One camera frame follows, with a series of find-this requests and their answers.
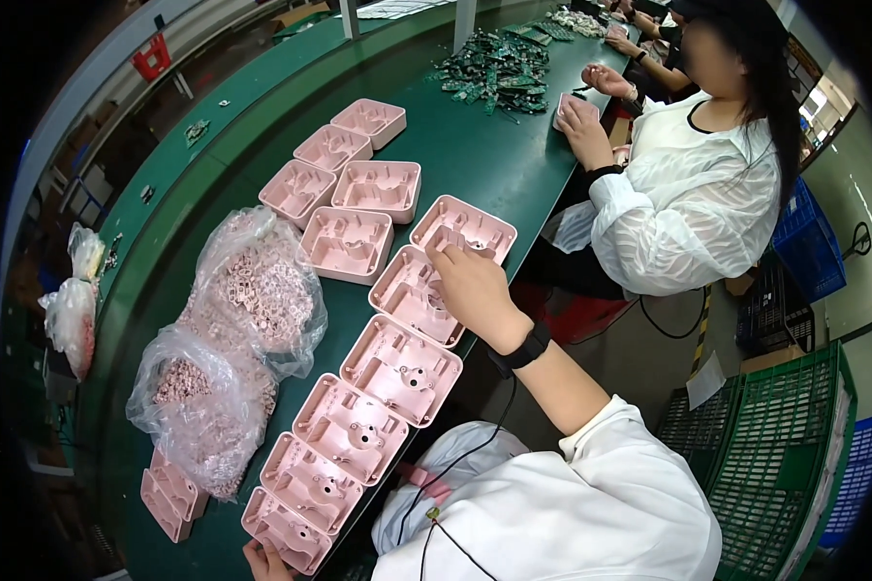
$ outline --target yellow and black tape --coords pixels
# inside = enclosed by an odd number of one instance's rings
[[[710,287],[705,289],[704,295],[704,310],[701,311],[701,331],[698,334],[698,347],[695,349],[695,362],[691,364],[691,378],[698,374],[698,367],[701,366],[701,354],[704,352],[704,337],[708,334],[708,310],[710,309]]]

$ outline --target white paper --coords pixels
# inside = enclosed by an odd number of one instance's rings
[[[710,354],[710,359],[698,374],[688,380],[685,385],[688,388],[688,409],[693,410],[701,403],[708,401],[710,396],[717,393],[726,383],[721,369],[721,360],[717,359],[717,352]]]

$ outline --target black watch strap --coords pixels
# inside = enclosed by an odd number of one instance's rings
[[[495,366],[498,366],[501,378],[509,379],[513,377],[514,369],[529,366],[537,357],[545,353],[551,339],[552,335],[546,327],[546,323],[540,321],[533,325],[530,334],[523,340],[523,345],[516,351],[510,355],[501,355],[488,348],[488,357],[491,358]]]

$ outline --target hand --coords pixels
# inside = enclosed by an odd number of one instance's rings
[[[243,554],[256,581],[293,581],[294,575],[297,575],[293,569],[288,571],[278,550],[270,542],[259,543],[252,539],[243,547]]]
[[[574,103],[568,103],[562,108],[558,121],[562,133],[568,138],[568,144],[572,146],[572,152],[585,171],[614,164],[610,141],[596,116],[577,109]]]
[[[603,64],[589,64],[581,72],[585,85],[596,88],[600,93],[618,99],[626,99],[633,86],[614,69]]]
[[[455,245],[442,252],[427,247],[427,257],[442,279],[435,286],[449,314],[501,355],[523,344],[533,321],[513,304],[504,269]]]

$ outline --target woman's left hand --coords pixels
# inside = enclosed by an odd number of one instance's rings
[[[568,138],[572,152],[585,171],[614,164],[614,154],[607,133],[598,118],[572,103],[562,108],[559,126]]]
[[[622,36],[607,36],[605,37],[605,43],[621,55],[627,55],[633,59],[638,57],[639,53],[642,52],[642,49],[635,45],[633,41]]]

